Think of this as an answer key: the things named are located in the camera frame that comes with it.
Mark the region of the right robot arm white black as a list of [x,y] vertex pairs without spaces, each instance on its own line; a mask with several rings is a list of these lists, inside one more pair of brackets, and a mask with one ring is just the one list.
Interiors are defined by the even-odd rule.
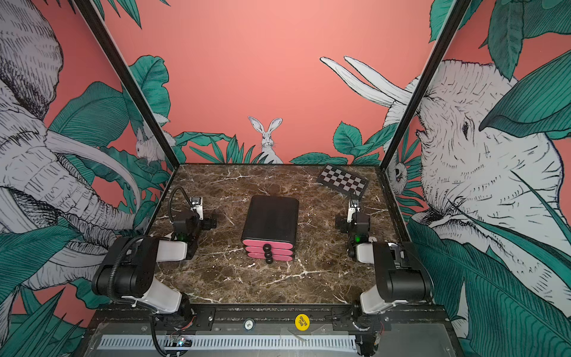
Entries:
[[364,314],[379,315],[397,305],[432,301],[430,275],[411,243],[399,245],[371,236],[370,217],[359,211],[337,216],[335,227],[348,236],[348,257],[374,268],[375,284],[359,298]]

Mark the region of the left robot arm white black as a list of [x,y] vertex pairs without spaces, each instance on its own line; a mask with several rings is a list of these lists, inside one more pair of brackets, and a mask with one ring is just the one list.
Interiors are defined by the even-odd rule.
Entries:
[[142,306],[155,315],[192,319],[195,312],[188,297],[158,281],[156,265],[192,260],[200,234],[216,227],[216,216],[182,211],[175,217],[171,239],[148,235],[116,239],[93,277],[93,293],[115,303]]

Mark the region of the black drawer cabinet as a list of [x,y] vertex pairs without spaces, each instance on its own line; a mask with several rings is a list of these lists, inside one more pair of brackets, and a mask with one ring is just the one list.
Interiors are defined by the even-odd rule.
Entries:
[[299,205],[292,197],[252,196],[241,238],[247,255],[254,252],[294,259]]

